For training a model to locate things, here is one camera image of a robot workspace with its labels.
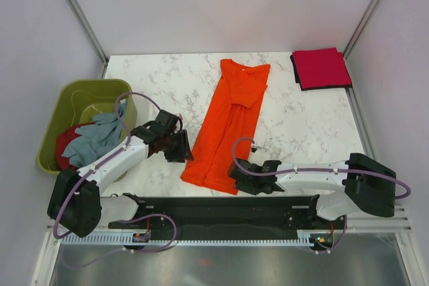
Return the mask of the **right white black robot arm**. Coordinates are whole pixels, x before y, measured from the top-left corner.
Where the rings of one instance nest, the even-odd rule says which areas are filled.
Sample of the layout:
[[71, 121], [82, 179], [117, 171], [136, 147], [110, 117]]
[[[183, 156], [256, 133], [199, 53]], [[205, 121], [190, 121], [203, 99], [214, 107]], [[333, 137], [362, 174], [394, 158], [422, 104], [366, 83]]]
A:
[[228, 175], [237, 190], [252, 195], [314, 192], [306, 217], [315, 228], [358, 211], [382, 218], [395, 213], [395, 183], [381, 176], [395, 179], [396, 173], [362, 153], [352, 153], [345, 161], [315, 165], [280, 160], [257, 165], [238, 159], [232, 162]]

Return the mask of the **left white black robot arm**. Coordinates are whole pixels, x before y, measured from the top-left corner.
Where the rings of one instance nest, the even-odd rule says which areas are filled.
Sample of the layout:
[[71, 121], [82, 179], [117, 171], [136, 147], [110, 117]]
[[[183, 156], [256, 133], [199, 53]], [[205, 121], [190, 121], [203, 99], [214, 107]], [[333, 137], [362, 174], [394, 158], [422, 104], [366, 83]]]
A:
[[47, 215], [54, 220], [54, 237], [89, 235], [103, 215], [101, 196], [133, 166], [162, 152], [166, 161], [192, 161], [182, 118], [160, 110], [155, 120], [127, 131], [125, 139], [98, 160], [78, 170], [65, 169], [56, 177]]

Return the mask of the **orange t shirt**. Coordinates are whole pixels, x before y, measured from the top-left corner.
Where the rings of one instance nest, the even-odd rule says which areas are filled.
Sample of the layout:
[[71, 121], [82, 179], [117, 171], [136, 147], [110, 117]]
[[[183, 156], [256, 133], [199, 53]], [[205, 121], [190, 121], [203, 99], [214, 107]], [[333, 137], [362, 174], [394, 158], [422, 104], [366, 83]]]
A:
[[223, 59], [220, 67], [221, 78], [192, 149], [194, 160], [186, 164], [181, 179], [235, 195], [235, 180], [228, 176], [233, 144], [255, 134], [271, 66], [244, 66]]

